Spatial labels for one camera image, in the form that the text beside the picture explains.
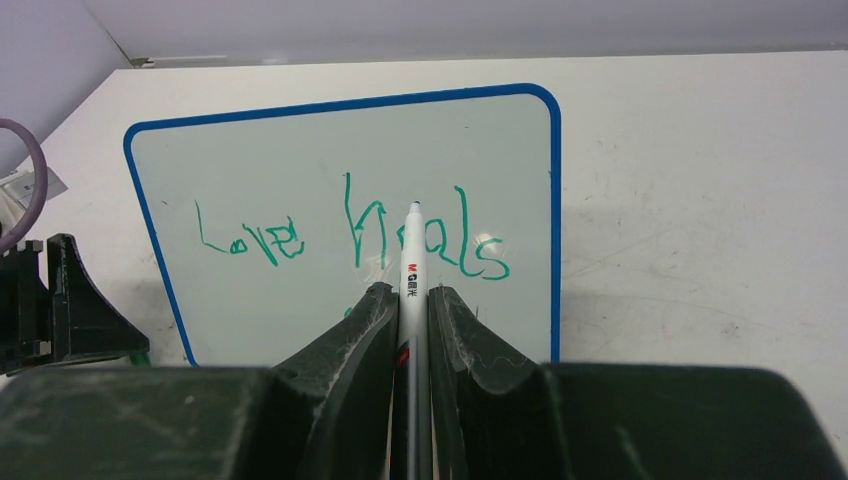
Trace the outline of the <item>blue framed whiteboard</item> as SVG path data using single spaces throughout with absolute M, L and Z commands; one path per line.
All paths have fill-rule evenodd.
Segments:
M 192 365 L 276 364 L 398 286 L 414 202 L 430 285 L 560 356 L 562 119 L 542 86 L 140 122 L 123 148 Z

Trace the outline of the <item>white green whiteboard marker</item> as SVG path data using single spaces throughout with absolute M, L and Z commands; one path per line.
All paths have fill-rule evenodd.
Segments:
M 418 201 L 403 229 L 394 368 L 391 479 L 433 477 L 425 221 Z

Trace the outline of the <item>green marker cap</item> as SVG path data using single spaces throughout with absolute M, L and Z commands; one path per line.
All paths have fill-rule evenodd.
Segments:
M 152 363 L 150 357 L 147 353 L 138 353 L 133 354 L 128 357 L 128 360 L 132 366 L 136 367 L 151 367 Z

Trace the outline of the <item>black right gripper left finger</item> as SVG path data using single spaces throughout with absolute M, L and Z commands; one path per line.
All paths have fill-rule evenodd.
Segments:
M 377 479 L 398 297 L 352 311 L 274 367 L 27 373 L 1 393 L 5 479 Z

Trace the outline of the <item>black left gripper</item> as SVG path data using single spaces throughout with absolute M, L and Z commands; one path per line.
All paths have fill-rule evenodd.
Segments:
M 150 340 L 106 299 L 76 239 L 27 240 L 1 255 L 1 373 L 142 355 Z

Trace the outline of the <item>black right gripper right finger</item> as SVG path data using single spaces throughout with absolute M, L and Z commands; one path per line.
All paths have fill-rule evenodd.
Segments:
M 429 293 L 443 479 L 841 479 L 811 408 L 763 369 L 536 363 Z

